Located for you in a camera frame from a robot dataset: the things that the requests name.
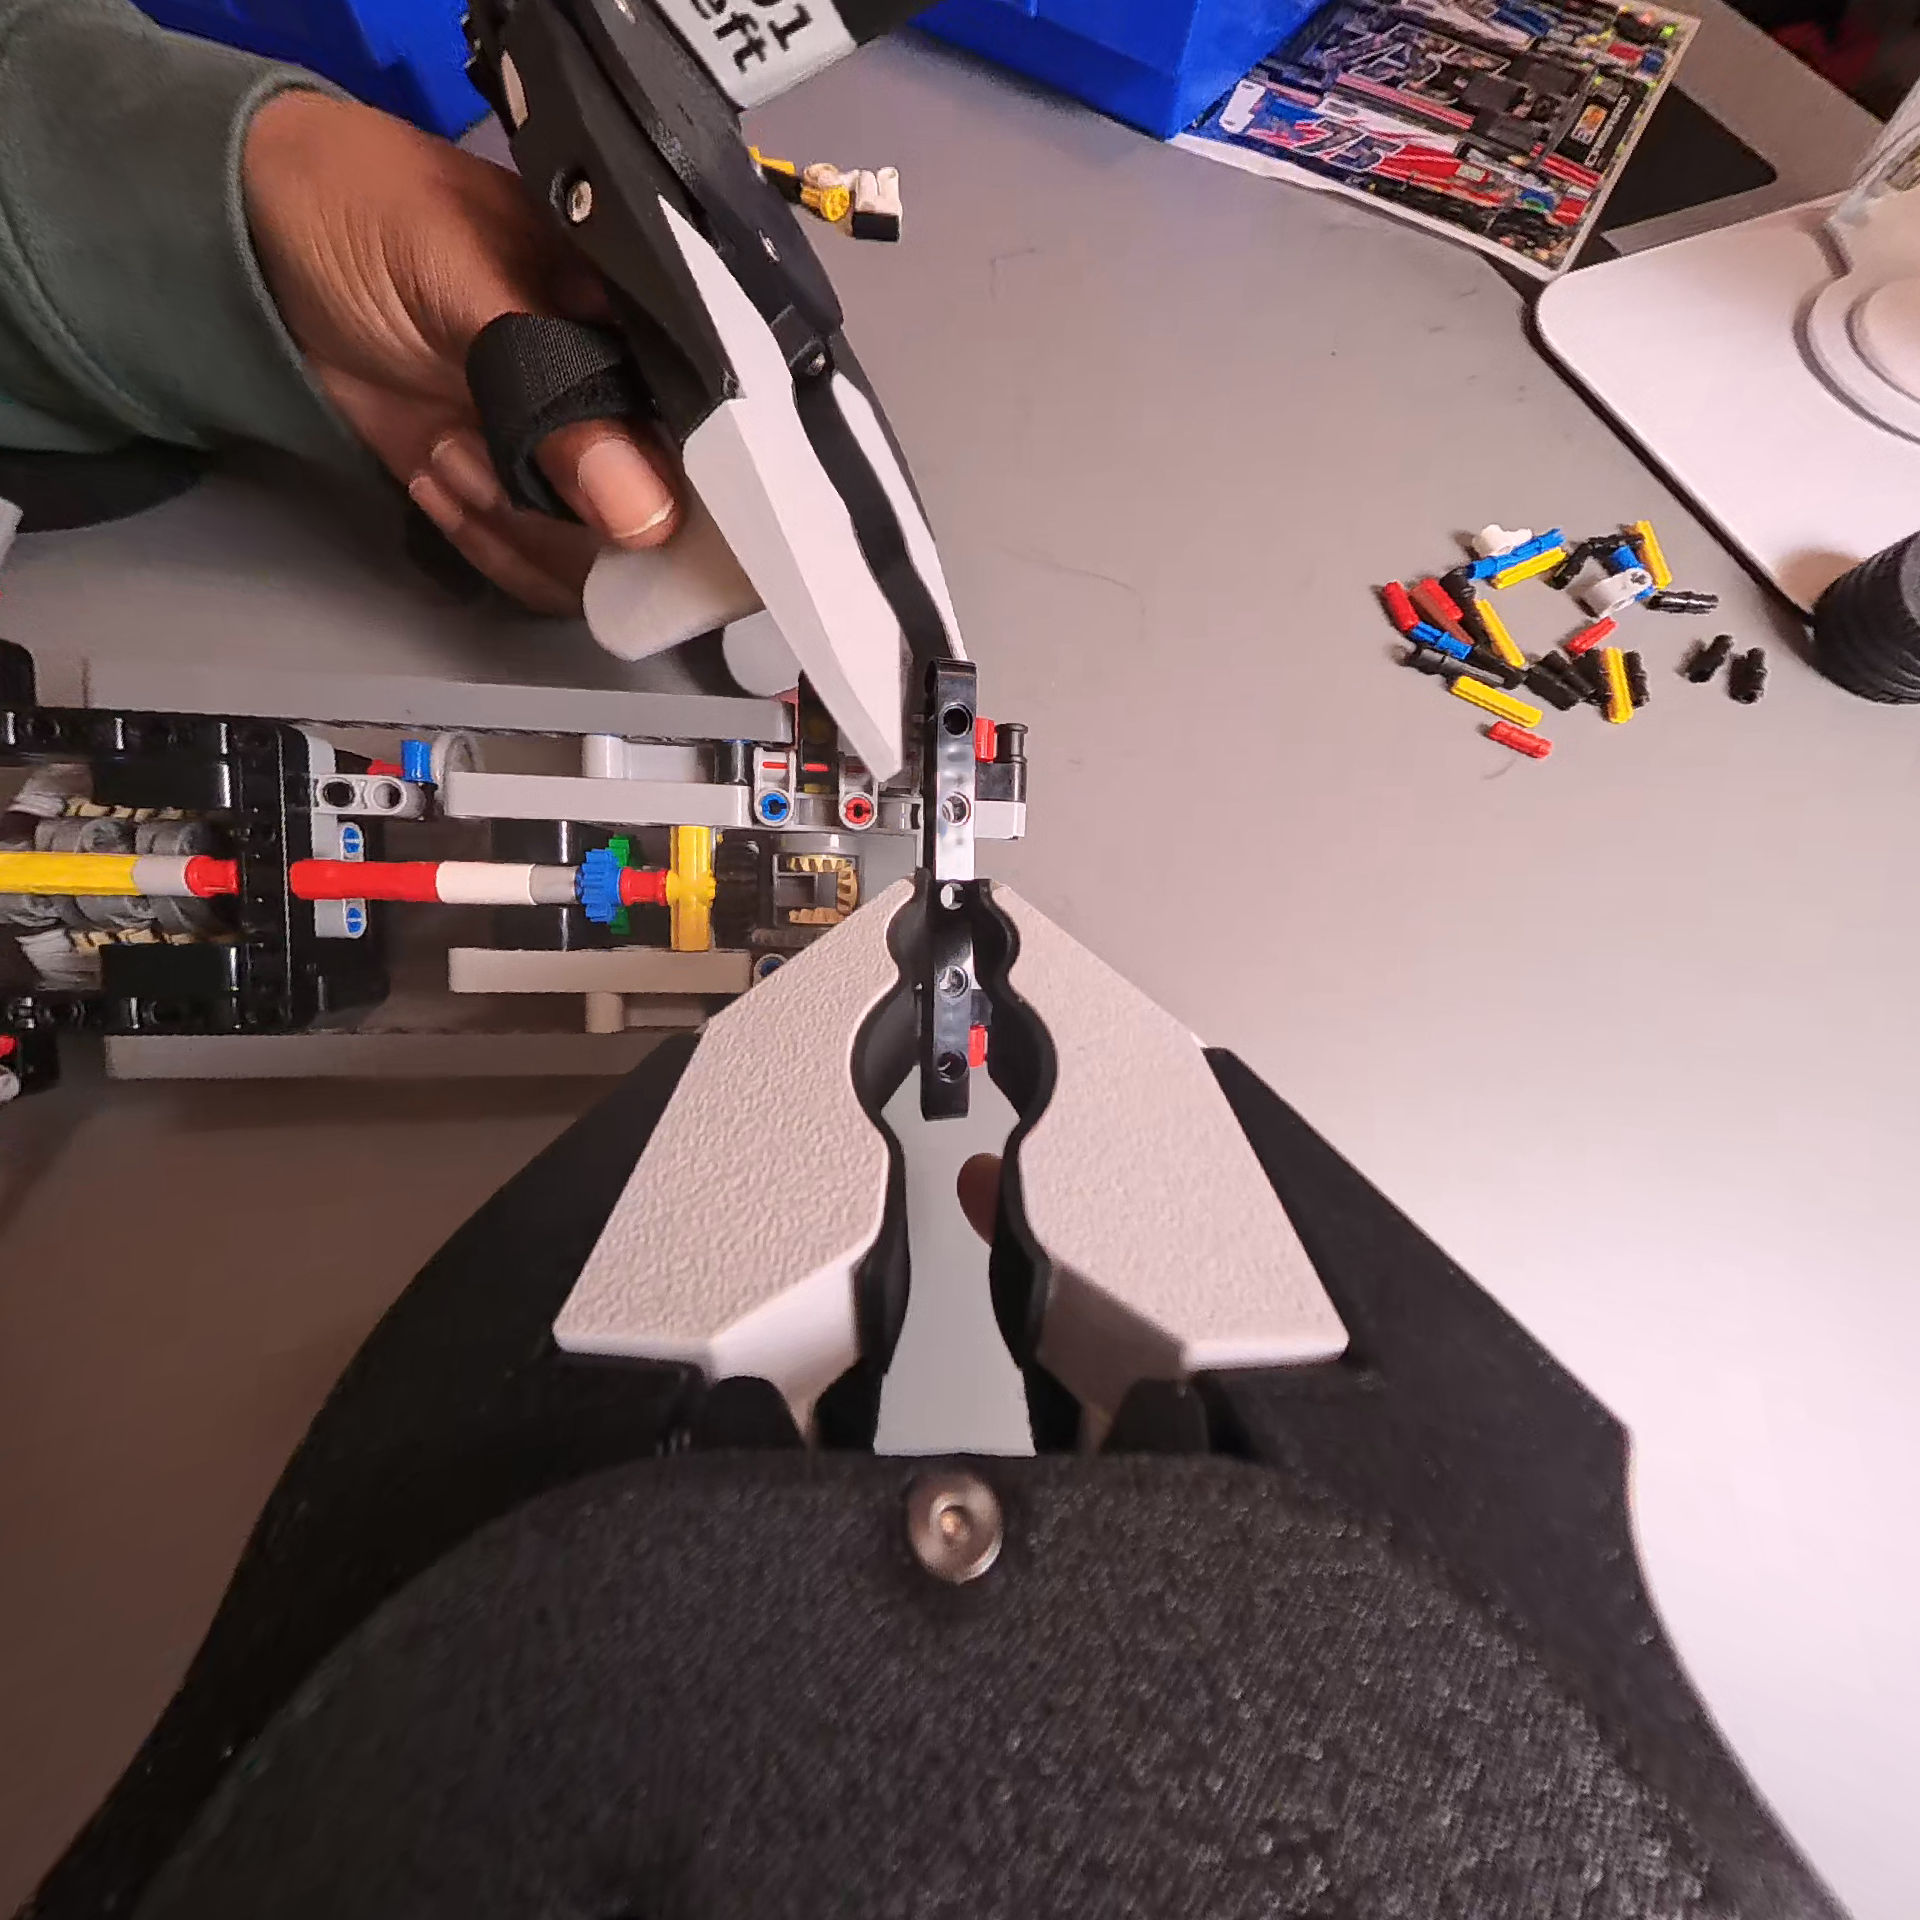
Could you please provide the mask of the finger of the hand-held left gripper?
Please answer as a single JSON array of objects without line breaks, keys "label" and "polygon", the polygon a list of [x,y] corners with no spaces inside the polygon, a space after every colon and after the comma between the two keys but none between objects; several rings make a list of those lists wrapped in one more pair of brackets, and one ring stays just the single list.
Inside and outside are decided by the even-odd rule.
[{"label": "finger of the hand-held left gripper", "polygon": [[968,663],[962,631],[943,580],[938,540],[903,447],[847,335],[813,340],[813,464],[847,532],[830,535],[834,580],[823,597],[830,661],[852,676],[878,676],[889,629],[903,673],[921,676],[930,661]]},{"label": "finger of the hand-held left gripper", "polygon": [[679,447],[684,519],[671,544],[603,550],[584,582],[584,625],[618,661],[648,661],[769,612],[852,755],[881,782],[906,767],[906,673],[885,629],[878,676],[830,661],[830,535],[847,519],[813,464],[813,340],[847,335],[844,303],[786,202],[643,202],[653,251],[618,280],[628,367]]}]

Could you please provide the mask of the blue storage bin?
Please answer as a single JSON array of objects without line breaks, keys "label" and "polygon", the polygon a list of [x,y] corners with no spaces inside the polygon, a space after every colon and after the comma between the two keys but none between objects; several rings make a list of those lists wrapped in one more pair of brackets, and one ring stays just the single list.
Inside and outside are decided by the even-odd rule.
[{"label": "blue storage bin", "polygon": [[1211,112],[1319,4],[935,4],[917,31],[1152,137]]},{"label": "blue storage bin", "polygon": [[165,31],[301,66],[420,131],[463,137],[491,108],[466,83],[463,4],[138,4]]}]

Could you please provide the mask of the lego car chassis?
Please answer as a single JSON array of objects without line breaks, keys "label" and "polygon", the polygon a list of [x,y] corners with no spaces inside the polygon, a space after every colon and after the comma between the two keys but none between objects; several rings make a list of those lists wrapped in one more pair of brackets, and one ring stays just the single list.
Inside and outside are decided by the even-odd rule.
[{"label": "lego car chassis", "polygon": [[[771,699],[190,673],[54,707],[2,642],[2,1101],[108,1077],[621,1074],[921,865],[921,715],[874,779]],[[972,846],[1029,822],[975,707]]]}]

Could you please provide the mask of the yellow grey lego connector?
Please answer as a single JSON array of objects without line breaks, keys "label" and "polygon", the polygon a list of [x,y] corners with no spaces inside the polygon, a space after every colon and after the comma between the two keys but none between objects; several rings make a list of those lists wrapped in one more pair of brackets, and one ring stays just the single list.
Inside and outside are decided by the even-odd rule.
[{"label": "yellow grey lego connector", "polygon": [[778,191],[784,202],[803,205],[826,226],[844,226],[852,219],[855,175],[826,162],[798,166],[793,162],[771,158],[762,146],[748,146],[748,158],[758,178]]}]

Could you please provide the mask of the colourful sticker sheet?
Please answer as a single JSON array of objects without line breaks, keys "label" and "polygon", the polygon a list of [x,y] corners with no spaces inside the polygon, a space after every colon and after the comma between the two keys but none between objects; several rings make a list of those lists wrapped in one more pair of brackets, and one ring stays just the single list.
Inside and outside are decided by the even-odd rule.
[{"label": "colourful sticker sheet", "polygon": [[1553,280],[1696,36],[1657,4],[1327,4],[1172,145]]}]

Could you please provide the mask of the person's left hand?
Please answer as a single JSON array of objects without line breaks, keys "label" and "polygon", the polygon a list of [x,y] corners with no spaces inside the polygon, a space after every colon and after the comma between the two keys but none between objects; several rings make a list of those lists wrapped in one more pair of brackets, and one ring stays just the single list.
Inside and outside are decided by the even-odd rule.
[{"label": "person's left hand", "polygon": [[505,314],[611,323],[601,280],[522,184],[357,102],[288,88],[241,152],[253,251],[334,413],[493,589],[576,618],[603,550],[671,544],[679,470],[629,423],[540,446],[572,519],[511,502],[466,390],[475,338]]}]

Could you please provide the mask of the pile of loose lego pieces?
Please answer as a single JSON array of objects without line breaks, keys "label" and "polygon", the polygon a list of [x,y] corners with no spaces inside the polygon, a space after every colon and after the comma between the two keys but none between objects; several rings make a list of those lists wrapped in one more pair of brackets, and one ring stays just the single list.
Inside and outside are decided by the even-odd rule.
[{"label": "pile of loose lego pieces", "polygon": [[1503,762],[1550,763],[1571,733],[1625,734],[1670,693],[1735,713],[1773,691],[1675,511],[1600,523],[1482,523],[1368,589],[1395,661]]}]

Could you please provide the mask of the black lego liftarm beam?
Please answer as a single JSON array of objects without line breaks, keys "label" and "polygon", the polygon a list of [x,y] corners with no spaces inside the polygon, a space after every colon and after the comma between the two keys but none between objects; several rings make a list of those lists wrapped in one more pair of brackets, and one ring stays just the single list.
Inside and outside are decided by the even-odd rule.
[{"label": "black lego liftarm beam", "polygon": [[975,669],[938,661],[923,696],[921,767],[921,1116],[969,1114],[975,991]]}]

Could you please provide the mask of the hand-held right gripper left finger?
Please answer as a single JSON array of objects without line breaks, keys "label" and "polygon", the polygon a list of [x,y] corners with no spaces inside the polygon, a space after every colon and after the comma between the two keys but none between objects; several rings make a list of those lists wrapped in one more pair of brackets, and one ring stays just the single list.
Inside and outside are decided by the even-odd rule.
[{"label": "hand-held right gripper left finger", "polygon": [[563,1352],[762,1380],[800,1422],[855,1365],[855,1272],[889,1203],[855,1042],[903,986],[912,901],[889,884],[702,1028],[553,1322]]}]

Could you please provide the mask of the person's left forearm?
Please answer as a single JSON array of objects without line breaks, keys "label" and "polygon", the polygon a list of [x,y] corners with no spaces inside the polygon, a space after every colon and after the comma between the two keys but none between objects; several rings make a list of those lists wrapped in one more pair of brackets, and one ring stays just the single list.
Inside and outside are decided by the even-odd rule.
[{"label": "person's left forearm", "polygon": [[305,69],[131,4],[2,4],[2,447],[261,446],[372,461],[301,362],[253,251],[245,137]]}]

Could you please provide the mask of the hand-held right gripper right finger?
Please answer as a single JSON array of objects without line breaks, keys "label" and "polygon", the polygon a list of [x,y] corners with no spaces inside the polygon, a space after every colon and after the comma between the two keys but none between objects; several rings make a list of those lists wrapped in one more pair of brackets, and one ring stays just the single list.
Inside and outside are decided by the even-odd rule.
[{"label": "hand-held right gripper right finger", "polygon": [[989,1282],[1042,1422],[1109,1427],[1145,1381],[1340,1358],[1344,1322],[1200,1035],[1001,881],[981,984],[1016,1116]]}]

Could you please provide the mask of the black rubber lego tire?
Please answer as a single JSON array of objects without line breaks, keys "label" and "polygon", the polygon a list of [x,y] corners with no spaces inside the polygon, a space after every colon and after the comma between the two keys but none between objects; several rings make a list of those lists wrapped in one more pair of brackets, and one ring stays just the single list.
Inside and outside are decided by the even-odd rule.
[{"label": "black rubber lego tire", "polygon": [[1842,573],[1814,607],[1814,656],[1844,693],[1916,707],[1916,535]]}]

